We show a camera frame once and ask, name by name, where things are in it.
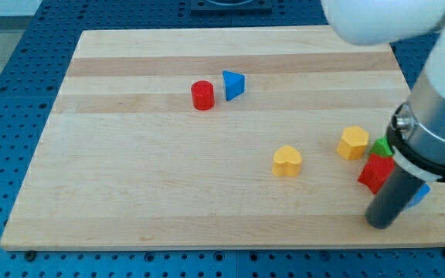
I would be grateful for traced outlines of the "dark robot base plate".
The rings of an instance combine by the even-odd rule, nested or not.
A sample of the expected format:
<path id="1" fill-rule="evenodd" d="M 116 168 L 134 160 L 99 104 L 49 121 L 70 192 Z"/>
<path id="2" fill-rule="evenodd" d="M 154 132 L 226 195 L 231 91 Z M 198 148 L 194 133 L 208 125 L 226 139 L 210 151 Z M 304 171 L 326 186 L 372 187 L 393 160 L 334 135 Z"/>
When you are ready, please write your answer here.
<path id="1" fill-rule="evenodd" d="M 210 12 L 271 12 L 272 0 L 191 0 L 192 15 Z"/>

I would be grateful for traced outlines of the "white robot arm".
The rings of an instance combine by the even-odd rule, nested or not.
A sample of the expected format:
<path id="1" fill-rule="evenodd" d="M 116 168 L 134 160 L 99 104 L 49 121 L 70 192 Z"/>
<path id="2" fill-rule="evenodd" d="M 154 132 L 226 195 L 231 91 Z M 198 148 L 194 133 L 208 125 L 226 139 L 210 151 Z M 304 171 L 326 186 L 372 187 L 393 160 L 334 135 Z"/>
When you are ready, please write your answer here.
<path id="1" fill-rule="evenodd" d="M 392 115 L 386 140 L 395 167 L 365 212 L 386 229 L 427 182 L 445 182 L 445 0 L 323 0 L 329 25 L 357 46 L 440 34 L 407 100 Z"/>

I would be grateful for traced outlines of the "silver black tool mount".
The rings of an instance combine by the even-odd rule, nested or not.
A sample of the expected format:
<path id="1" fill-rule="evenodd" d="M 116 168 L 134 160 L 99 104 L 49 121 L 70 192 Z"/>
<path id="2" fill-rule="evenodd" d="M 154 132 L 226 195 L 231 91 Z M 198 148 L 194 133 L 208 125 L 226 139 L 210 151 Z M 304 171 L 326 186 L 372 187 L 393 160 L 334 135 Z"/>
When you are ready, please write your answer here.
<path id="1" fill-rule="evenodd" d="M 386 130 L 396 165 L 424 182 L 445 182 L 445 96 L 425 73 Z"/>

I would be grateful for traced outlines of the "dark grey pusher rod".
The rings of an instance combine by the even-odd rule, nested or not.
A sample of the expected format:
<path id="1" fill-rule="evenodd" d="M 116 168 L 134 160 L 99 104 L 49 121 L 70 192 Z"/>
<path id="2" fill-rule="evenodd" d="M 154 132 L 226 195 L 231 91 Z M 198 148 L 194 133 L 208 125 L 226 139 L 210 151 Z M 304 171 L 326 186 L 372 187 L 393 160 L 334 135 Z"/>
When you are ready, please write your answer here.
<path id="1" fill-rule="evenodd" d="M 424 184 L 396 165 L 366 209 L 367 223 L 376 229 L 390 227 Z"/>

